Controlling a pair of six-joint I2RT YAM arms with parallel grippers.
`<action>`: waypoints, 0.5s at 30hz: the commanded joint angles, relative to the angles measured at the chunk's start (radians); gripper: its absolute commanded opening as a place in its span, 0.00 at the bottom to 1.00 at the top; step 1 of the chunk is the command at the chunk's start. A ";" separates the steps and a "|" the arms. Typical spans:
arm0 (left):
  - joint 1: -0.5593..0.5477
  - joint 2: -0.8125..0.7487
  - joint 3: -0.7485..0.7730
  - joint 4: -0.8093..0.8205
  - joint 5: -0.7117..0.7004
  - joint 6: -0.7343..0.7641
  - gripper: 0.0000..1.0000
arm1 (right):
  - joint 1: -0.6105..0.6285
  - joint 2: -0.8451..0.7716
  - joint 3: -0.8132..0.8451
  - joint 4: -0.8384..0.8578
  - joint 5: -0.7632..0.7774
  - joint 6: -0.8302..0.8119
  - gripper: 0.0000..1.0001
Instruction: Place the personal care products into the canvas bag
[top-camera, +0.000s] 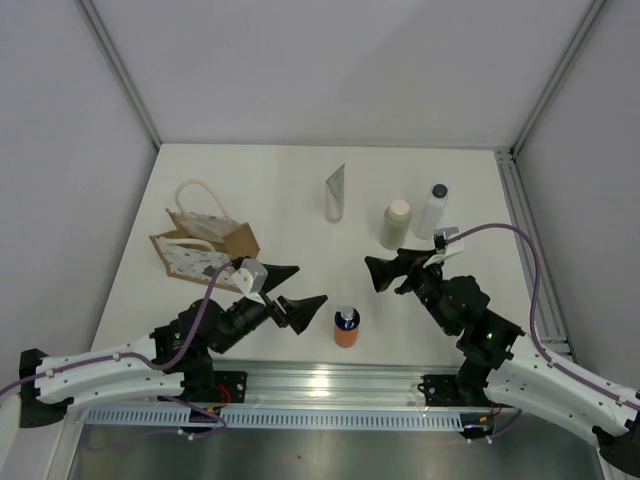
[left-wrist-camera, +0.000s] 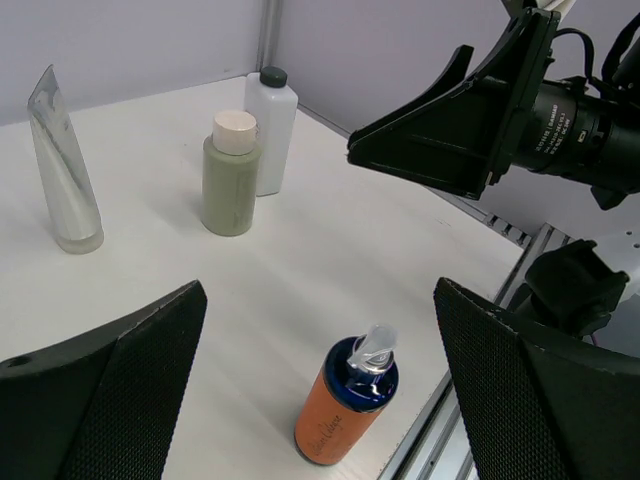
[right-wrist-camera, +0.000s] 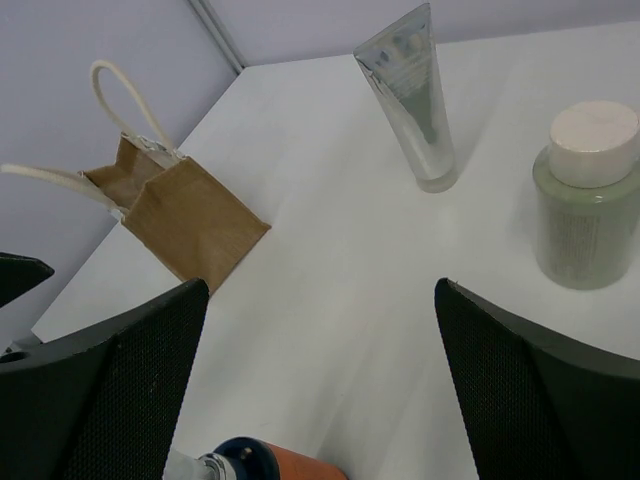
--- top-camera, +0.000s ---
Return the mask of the silver tube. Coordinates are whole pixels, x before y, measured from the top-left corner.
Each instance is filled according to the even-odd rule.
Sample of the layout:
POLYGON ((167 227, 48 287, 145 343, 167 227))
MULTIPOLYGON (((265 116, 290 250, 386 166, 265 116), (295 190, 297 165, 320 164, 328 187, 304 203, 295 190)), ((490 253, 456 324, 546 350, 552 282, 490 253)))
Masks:
POLYGON ((325 181, 325 218, 340 222, 344 214, 345 164, 338 167, 325 181))

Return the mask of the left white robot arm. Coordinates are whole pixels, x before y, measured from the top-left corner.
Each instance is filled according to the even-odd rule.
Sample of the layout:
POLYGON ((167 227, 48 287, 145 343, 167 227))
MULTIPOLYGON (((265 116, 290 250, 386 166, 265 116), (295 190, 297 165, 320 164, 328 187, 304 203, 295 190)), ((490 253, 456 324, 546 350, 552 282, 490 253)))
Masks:
POLYGON ((243 402, 246 373, 219 371, 212 357, 229 351, 267 320, 297 335, 308 328, 327 296, 300 300, 269 296, 298 270, 250 258, 230 261, 213 274, 229 274, 240 290, 240 299, 228 308, 206 293, 169 324, 121 346, 59 357, 39 349, 22 352, 19 427, 49 426, 73 409, 102 400, 156 397, 207 403, 214 414, 243 402))

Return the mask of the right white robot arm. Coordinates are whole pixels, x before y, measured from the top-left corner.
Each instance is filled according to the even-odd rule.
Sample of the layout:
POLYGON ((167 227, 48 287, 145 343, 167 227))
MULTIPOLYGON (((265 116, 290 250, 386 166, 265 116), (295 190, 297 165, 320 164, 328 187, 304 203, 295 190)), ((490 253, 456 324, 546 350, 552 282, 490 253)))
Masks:
POLYGON ((638 476, 638 391, 540 352, 531 334, 489 309, 490 298, 474 277, 446 279, 443 263, 433 250, 365 259, 376 291, 402 278, 396 294, 415 294, 441 330, 456 338, 464 356, 457 396, 469 406, 502 404, 561 426, 597 447, 613 467, 638 476))

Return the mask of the white bottle dark cap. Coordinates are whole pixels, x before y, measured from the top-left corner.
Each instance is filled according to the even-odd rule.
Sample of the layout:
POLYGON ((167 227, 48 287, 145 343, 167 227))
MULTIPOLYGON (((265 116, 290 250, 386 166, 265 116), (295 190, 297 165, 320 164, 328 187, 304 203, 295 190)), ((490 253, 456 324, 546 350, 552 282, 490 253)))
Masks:
POLYGON ((434 184, 424 203, 415 229, 415 235, 423 240, 432 238, 447 204, 449 189, 446 185, 434 184))

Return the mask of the orange bottle blue cap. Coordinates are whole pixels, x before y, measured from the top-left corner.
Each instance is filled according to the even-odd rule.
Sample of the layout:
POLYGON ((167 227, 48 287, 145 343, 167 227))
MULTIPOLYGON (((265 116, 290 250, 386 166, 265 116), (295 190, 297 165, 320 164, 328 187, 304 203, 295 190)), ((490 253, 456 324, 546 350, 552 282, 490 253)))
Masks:
POLYGON ((354 307, 341 307, 334 315, 334 341, 342 348, 352 347, 358 338, 360 314, 354 307))

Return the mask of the frosted jar beige lid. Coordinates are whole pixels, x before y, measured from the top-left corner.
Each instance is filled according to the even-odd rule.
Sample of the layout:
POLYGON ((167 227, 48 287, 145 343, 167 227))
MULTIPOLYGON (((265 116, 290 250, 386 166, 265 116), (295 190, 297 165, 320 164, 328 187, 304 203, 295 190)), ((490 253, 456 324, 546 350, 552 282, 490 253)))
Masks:
POLYGON ((396 250, 404 245, 410 224, 411 209, 407 201, 393 200, 383 214, 380 229, 380 243, 388 250, 396 250))

